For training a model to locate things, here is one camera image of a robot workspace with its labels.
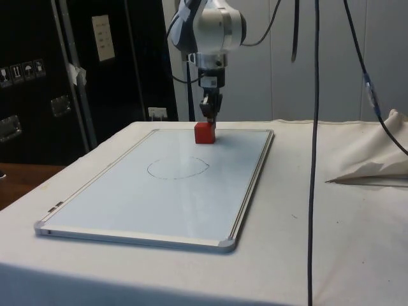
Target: wall socket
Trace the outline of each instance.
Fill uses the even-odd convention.
[[[167,108],[165,107],[149,107],[149,117],[151,119],[167,119]]]

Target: drawn circle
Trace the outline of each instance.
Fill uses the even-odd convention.
[[[206,172],[210,165],[200,158],[167,157],[159,159],[147,167],[147,172],[161,180],[182,180]]]

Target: whiteboard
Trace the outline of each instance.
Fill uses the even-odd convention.
[[[155,130],[35,224],[38,235],[168,247],[235,248],[271,130]]]

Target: white wall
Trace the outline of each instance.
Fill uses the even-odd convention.
[[[265,31],[277,0],[229,0],[248,21],[253,42]],[[242,47],[229,57],[220,120],[311,119],[314,104],[314,2],[300,1],[298,58],[291,63],[294,1],[282,1],[272,36],[254,48]],[[163,0],[170,19],[174,2]],[[356,32],[367,69],[377,87],[384,116],[391,108],[408,113],[408,39],[406,0],[350,0]],[[179,52],[173,70],[182,73]],[[343,1],[321,1],[321,119],[374,120],[363,90]],[[176,84],[180,120],[187,120],[186,88]],[[194,88],[197,118],[202,95]]]

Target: red cube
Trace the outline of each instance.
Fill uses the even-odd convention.
[[[215,143],[215,124],[199,122],[194,128],[194,134],[198,145],[211,145]]]

